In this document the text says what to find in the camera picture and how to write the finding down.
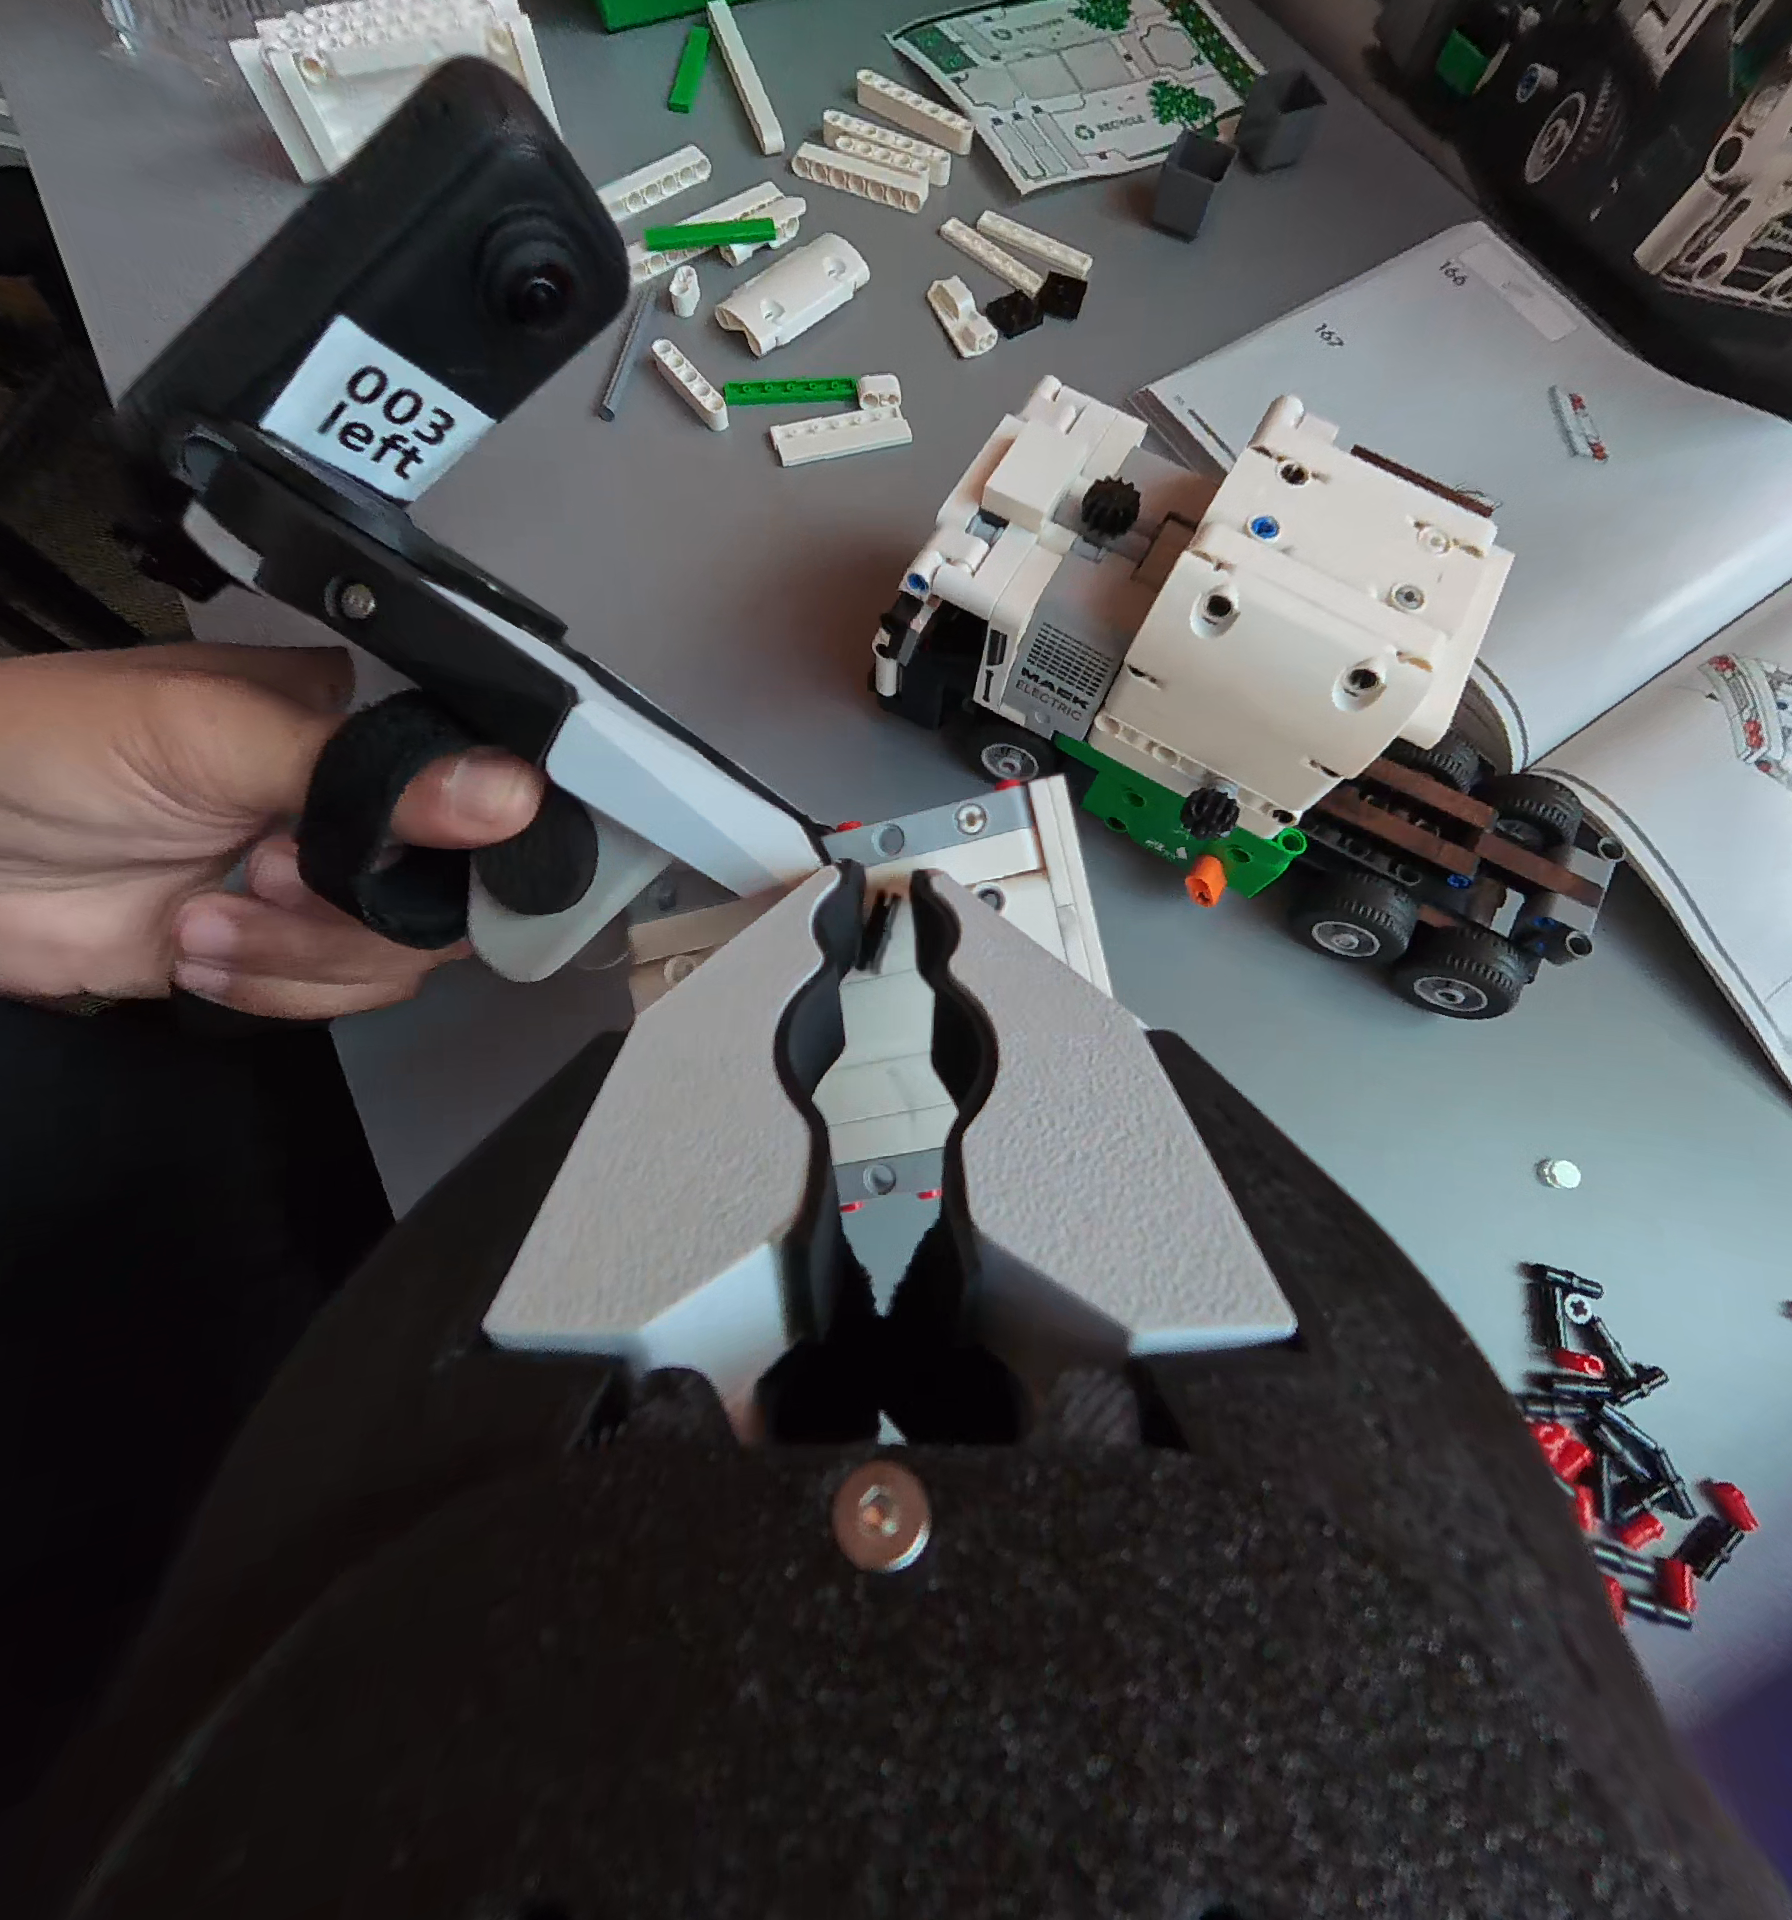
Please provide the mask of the sticker sheet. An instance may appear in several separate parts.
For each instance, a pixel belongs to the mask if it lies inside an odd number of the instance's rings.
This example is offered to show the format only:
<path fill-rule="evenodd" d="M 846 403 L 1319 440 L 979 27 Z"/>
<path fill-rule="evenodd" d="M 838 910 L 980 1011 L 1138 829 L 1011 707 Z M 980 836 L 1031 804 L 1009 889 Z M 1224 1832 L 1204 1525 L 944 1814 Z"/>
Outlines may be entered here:
<path fill-rule="evenodd" d="M 1231 132 L 1265 70 L 1206 3 L 995 4 L 886 40 L 973 121 L 1021 197 L 1142 171 L 1182 130 Z"/>

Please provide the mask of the white green toy truck model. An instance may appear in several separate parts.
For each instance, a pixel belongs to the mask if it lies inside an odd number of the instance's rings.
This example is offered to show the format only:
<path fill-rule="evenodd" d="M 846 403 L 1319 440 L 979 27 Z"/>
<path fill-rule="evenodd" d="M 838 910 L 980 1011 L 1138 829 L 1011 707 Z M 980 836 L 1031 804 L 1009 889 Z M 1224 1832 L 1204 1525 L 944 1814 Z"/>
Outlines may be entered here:
<path fill-rule="evenodd" d="M 1278 397 L 1219 480 L 1044 377 L 944 501 L 874 644 L 886 713 L 1063 776 L 1189 899 L 1480 1022 L 1594 950 L 1622 846 L 1456 714 L 1512 555 L 1491 510 Z"/>

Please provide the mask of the person's left hand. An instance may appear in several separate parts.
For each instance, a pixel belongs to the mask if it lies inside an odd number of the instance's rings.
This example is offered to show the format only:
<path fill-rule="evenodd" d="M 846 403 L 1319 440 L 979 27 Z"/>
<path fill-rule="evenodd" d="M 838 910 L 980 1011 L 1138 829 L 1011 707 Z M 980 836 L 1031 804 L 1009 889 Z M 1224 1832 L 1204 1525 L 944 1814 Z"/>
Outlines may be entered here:
<path fill-rule="evenodd" d="M 299 877 L 284 827 L 354 691 L 340 647 L 0 662 L 0 996 L 330 1020 L 466 957 L 398 949 Z"/>

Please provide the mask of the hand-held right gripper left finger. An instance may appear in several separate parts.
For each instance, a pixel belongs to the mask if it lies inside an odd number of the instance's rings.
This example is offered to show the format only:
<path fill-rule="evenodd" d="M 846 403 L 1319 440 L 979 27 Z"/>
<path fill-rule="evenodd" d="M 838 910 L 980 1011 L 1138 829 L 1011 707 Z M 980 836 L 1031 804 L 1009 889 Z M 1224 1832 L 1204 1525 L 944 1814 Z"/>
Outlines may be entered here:
<path fill-rule="evenodd" d="M 862 871 L 826 866 L 638 1017 L 483 1317 L 502 1351 L 708 1380 L 762 1441 L 774 1365 L 864 1292 L 813 1090 Z"/>

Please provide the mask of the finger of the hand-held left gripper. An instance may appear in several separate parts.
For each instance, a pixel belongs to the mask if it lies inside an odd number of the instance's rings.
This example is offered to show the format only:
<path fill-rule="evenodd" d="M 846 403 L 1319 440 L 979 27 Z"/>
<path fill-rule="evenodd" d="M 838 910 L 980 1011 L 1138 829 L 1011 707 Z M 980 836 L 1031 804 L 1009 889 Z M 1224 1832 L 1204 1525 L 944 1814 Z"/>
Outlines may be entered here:
<path fill-rule="evenodd" d="M 780 804 L 616 697 L 595 694 L 567 710 L 544 774 L 730 894 L 793 886 L 826 864 Z"/>

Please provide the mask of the small grey toy bin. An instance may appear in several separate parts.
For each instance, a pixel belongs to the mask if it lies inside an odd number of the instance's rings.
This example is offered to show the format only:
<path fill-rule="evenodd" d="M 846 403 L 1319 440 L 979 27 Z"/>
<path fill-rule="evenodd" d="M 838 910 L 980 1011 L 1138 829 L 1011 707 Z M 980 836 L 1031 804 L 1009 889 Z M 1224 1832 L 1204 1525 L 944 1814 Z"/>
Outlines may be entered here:
<path fill-rule="evenodd" d="M 1150 225 L 1180 243 L 1197 241 L 1236 159 L 1238 149 L 1211 129 L 1180 129 L 1151 188 Z"/>
<path fill-rule="evenodd" d="M 1258 74 L 1236 125 L 1238 157 L 1258 175 L 1292 170 L 1314 146 L 1324 109 L 1325 96 L 1304 67 Z"/>

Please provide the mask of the heap of black red pins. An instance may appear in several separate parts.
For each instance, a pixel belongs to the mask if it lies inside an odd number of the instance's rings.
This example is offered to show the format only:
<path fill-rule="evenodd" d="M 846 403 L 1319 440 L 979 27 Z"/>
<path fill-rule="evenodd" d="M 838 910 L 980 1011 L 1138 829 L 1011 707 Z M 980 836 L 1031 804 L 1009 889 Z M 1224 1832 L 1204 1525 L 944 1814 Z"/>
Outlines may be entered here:
<path fill-rule="evenodd" d="M 1618 1627 L 1677 1660 L 1788 1660 L 1792 1271 L 1512 1273 L 1508 1384 Z"/>

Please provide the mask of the person's dark clothing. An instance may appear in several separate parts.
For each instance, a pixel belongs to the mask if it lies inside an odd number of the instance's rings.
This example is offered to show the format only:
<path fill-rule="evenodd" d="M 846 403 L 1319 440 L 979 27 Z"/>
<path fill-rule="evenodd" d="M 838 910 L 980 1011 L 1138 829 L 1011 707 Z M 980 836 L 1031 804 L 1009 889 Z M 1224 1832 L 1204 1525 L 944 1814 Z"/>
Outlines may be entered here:
<path fill-rule="evenodd" d="M 388 1224 L 327 1025 L 0 998 L 0 1827 Z"/>

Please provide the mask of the white toy brick tipper shell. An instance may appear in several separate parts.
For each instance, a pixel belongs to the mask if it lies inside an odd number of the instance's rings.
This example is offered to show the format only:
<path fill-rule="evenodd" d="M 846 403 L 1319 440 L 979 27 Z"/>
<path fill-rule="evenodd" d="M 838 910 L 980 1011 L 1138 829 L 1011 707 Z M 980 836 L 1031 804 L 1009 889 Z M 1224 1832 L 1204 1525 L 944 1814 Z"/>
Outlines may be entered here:
<path fill-rule="evenodd" d="M 559 121 L 517 3 L 349 3 L 261 20 L 229 46 L 299 180 L 328 180 L 437 67 L 465 56 L 526 87 Z"/>

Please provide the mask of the white grey toy brick panel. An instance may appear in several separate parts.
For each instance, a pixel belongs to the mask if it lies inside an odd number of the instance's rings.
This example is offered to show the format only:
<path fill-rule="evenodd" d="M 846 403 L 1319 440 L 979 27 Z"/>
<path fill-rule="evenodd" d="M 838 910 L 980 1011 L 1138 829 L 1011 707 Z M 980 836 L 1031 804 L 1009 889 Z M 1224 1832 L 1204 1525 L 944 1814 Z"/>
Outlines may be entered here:
<path fill-rule="evenodd" d="M 917 970 L 911 875 L 939 870 L 1109 996 L 1071 794 L 1058 779 L 1015 782 L 843 829 L 832 834 L 832 851 L 864 867 L 864 917 L 875 894 L 905 900 L 882 972 L 850 972 L 841 988 L 846 1043 L 813 1097 L 829 1129 L 843 1213 L 882 1211 L 899 1198 L 935 1203 L 955 1109 L 931 1067 L 933 999 Z M 711 885 L 687 870 L 654 882 L 630 910 L 635 1014 L 708 964 L 782 892 L 712 903 Z M 590 1158 L 608 1169 L 598 1179 L 621 1181 L 660 1206 L 686 1199 L 694 1175 L 706 1169 L 686 1165 L 684 1149 L 671 1150 L 648 1131 L 593 1147 Z"/>

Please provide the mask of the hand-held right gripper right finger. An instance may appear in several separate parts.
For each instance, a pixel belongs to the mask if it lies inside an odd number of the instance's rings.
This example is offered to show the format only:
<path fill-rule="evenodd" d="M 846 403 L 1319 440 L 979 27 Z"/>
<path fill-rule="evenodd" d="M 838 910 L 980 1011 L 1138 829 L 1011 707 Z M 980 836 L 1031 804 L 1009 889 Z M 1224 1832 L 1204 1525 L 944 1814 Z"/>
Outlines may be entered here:
<path fill-rule="evenodd" d="M 1119 1364 L 1292 1337 L 1142 1020 L 938 870 L 912 875 L 909 904 L 953 1105 L 944 1338 L 1002 1364 Z"/>

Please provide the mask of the heap of white green bricks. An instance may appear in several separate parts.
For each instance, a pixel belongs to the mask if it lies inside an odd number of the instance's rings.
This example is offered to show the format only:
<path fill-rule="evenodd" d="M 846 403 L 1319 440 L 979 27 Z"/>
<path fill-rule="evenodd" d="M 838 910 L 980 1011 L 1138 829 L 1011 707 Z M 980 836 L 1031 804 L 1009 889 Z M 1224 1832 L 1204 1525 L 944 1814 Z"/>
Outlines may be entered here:
<path fill-rule="evenodd" d="M 711 49 L 716 49 L 760 151 L 780 157 L 782 126 L 730 4 L 706 4 L 703 24 L 692 27 L 668 107 L 681 113 L 692 103 Z M 827 109 L 819 141 L 797 147 L 789 157 L 793 178 L 864 204 L 922 211 L 931 188 L 949 180 L 951 159 L 973 149 L 974 123 L 874 68 L 859 70 L 856 89 L 869 117 Z M 754 357 L 787 350 L 869 284 L 869 264 L 856 245 L 832 231 L 802 237 L 806 215 L 806 199 L 765 180 L 752 195 L 681 223 L 644 225 L 630 248 L 638 314 L 660 296 L 677 318 L 687 316 L 697 293 L 694 263 L 703 255 L 764 257 L 760 271 L 716 305 L 714 324 L 740 334 Z M 927 288 L 927 307 L 960 357 L 983 357 L 1002 339 L 1033 331 L 1047 318 L 1078 314 L 1095 267 L 1087 255 L 991 213 L 976 223 L 947 219 L 942 237 L 1005 286 L 1005 293 L 985 307 L 958 278 Z M 651 359 L 711 429 L 725 429 L 732 409 L 802 407 L 799 418 L 767 431 L 787 472 L 911 442 L 894 375 L 752 377 L 716 385 L 668 339 L 651 345 Z"/>

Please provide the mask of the printed toy set box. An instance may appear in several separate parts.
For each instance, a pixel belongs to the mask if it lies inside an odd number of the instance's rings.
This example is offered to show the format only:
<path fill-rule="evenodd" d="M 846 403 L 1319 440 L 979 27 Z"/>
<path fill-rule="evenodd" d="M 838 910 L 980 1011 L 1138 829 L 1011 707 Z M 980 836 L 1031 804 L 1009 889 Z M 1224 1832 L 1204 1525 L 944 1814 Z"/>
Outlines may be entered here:
<path fill-rule="evenodd" d="M 1499 203 L 1792 332 L 1792 3 L 1390 3 L 1374 46 Z"/>

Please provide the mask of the open instruction booklet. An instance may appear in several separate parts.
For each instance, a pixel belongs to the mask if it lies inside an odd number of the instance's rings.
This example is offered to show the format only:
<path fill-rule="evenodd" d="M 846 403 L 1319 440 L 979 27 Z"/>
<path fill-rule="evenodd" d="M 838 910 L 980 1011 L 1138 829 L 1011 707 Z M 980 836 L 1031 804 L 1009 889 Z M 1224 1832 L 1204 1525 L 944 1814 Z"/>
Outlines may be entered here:
<path fill-rule="evenodd" d="M 1653 370 L 1482 223 L 1131 405 L 1213 469 L 1280 395 L 1492 505 L 1462 730 L 1614 832 L 1792 1086 L 1792 423 Z"/>

